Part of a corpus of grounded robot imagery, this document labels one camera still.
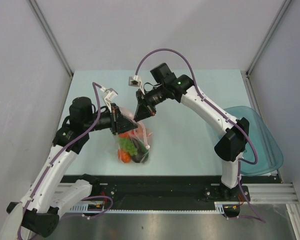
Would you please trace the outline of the red toy carrot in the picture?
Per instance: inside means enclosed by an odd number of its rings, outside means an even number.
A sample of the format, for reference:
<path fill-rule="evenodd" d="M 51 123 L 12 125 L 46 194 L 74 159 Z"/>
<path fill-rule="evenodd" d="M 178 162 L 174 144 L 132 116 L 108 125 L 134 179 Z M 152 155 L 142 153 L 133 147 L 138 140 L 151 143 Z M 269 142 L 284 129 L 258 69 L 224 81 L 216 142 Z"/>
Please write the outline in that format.
<path fill-rule="evenodd" d="M 142 139 L 144 137 L 144 133 L 147 133 L 142 127 L 135 128 L 133 130 L 126 131 L 124 133 L 119 134 L 120 138 L 139 138 Z"/>

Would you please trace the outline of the green toy grapes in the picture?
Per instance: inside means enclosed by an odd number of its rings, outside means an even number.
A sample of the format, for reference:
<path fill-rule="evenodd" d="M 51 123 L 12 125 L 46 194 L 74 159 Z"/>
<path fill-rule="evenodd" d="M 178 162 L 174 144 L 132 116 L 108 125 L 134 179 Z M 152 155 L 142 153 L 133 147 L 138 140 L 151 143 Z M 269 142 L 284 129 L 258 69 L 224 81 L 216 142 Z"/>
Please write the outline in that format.
<path fill-rule="evenodd" d="M 119 138 L 119 146 L 131 156 L 136 156 L 138 154 L 138 149 L 130 138 Z"/>

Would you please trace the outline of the clear zip top bag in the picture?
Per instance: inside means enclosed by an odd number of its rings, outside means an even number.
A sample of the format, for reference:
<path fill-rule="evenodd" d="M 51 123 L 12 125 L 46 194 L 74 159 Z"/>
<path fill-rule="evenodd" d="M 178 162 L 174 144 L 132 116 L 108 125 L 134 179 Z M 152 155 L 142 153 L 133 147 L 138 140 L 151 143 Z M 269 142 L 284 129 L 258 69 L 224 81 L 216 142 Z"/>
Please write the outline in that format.
<path fill-rule="evenodd" d="M 149 159 L 152 132 L 142 121 L 136 123 L 137 128 L 115 137 L 118 146 L 117 157 L 120 162 L 125 164 L 144 164 Z"/>

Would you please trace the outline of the orange toy pumpkin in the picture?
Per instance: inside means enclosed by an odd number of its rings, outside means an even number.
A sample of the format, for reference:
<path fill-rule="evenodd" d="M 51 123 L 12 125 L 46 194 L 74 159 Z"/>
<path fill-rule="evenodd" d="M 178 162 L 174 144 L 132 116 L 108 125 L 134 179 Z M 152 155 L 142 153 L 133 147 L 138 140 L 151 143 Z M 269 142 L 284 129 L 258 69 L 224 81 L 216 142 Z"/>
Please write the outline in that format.
<path fill-rule="evenodd" d="M 123 162 L 123 163 L 125 163 L 125 164 L 131 162 L 131 156 L 130 156 L 130 154 L 127 153 L 126 151 L 122 150 L 122 149 L 119 149 L 119 150 L 117 151 L 117 157 L 118 157 L 118 159 L 119 159 L 121 162 Z"/>

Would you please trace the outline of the dark purple toy fruit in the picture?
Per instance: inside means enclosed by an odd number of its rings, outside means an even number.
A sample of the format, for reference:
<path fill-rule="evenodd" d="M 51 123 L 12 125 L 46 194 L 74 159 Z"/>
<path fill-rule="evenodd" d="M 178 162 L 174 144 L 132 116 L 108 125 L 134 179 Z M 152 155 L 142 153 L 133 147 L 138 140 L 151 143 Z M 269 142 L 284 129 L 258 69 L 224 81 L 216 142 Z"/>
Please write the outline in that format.
<path fill-rule="evenodd" d="M 145 163 L 149 158 L 149 152 L 148 151 L 138 151 L 136 155 L 133 155 L 131 159 L 133 162 L 137 164 Z"/>

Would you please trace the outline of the green toy chili pepper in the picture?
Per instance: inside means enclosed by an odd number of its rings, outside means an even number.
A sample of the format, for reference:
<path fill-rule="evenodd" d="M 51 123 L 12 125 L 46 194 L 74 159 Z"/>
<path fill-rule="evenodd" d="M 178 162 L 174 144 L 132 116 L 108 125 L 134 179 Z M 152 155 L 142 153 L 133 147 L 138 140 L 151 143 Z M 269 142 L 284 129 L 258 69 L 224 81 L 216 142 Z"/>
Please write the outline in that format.
<path fill-rule="evenodd" d="M 137 153 L 145 153 L 145 152 L 147 152 L 147 149 L 146 149 L 146 147 L 145 147 L 145 145 L 144 145 L 143 142 L 141 142 L 141 141 L 133 138 L 132 139 L 132 143 L 133 143 L 134 147 L 136 148 Z"/>

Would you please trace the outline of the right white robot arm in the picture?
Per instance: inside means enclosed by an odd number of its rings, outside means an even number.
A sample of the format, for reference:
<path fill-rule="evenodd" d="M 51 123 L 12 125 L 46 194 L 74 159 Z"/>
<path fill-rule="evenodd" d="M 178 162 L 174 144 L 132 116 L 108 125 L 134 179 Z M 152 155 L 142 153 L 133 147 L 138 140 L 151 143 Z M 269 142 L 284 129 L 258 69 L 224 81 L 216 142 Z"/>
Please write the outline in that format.
<path fill-rule="evenodd" d="M 153 117 L 157 112 L 156 106 L 167 99 L 193 110 L 220 136 L 214 146 L 215 153 L 222 160 L 220 194 L 225 200 L 232 201 L 239 194 L 239 159 L 246 148 L 249 121 L 244 117 L 238 119 L 215 105 L 195 86 L 193 79 L 185 74 L 177 77 L 166 63 L 153 68 L 150 73 L 157 83 L 150 91 L 144 90 L 141 77 L 129 77 L 129 86 L 138 87 L 134 120 L 139 122 Z"/>

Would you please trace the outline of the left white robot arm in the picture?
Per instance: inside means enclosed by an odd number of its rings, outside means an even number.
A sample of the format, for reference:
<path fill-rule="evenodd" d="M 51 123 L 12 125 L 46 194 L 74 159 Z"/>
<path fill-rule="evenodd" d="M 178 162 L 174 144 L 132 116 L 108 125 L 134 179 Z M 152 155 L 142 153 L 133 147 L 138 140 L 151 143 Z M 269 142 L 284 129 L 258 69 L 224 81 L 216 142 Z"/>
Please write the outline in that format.
<path fill-rule="evenodd" d="M 103 109 L 94 106 L 88 97 L 77 97 L 72 101 L 69 115 L 56 132 L 49 156 L 33 185 L 19 202 L 8 205 L 9 216 L 1 230 L 0 240 L 20 238 L 21 228 L 46 238 L 76 203 L 100 196 L 98 179 L 88 174 L 60 196 L 54 197 L 54 193 L 66 170 L 90 139 L 90 132 L 110 129 L 113 135 L 117 135 L 138 127 L 115 103 Z"/>

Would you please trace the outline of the blue plastic food tray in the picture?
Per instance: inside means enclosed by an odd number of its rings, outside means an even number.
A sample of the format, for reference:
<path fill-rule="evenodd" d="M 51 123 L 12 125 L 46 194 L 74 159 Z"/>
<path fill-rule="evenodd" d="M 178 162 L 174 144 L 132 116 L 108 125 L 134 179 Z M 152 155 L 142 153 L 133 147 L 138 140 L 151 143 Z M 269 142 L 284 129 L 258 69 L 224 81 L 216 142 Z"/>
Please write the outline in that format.
<path fill-rule="evenodd" d="M 249 138 L 256 150 L 258 162 L 255 165 L 241 163 L 240 171 L 244 176 L 269 176 L 279 169 L 284 162 L 280 147 L 259 114 L 248 106 L 233 106 L 225 111 L 238 119 L 249 121 Z"/>

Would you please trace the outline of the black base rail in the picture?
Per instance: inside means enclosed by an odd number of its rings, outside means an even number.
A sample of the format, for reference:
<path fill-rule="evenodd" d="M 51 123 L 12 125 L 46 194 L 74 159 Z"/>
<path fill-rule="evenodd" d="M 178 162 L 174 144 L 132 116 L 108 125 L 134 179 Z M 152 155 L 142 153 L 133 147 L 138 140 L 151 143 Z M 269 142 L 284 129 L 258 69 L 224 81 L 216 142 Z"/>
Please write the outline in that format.
<path fill-rule="evenodd" d="M 215 202 L 237 202 L 238 189 L 225 193 L 216 176 L 94 175 L 99 192 L 113 199 L 114 210 L 212 210 Z"/>

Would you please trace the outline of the aluminium frame profile right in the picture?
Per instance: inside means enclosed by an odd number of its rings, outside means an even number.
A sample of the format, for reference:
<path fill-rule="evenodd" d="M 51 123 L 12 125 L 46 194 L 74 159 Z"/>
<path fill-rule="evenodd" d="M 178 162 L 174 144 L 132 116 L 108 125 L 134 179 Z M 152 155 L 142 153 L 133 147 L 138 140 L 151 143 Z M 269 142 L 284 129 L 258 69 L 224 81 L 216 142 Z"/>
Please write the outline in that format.
<path fill-rule="evenodd" d="M 256 94 L 252 86 L 249 72 L 241 71 L 243 83 L 247 91 L 251 107 L 262 117 L 262 113 L 257 102 Z M 283 183 L 279 171 L 274 171 L 276 175 L 262 177 L 265 180 L 270 178 L 279 178 L 279 182 L 274 183 L 247 183 L 250 189 L 250 202 L 252 205 L 267 205 L 275 207 L 285 205 L 287 212 L 287 221 L 291 224 L 292 232 L 296 240 L 300 240 L 300 201 L 292 183 Z"/>

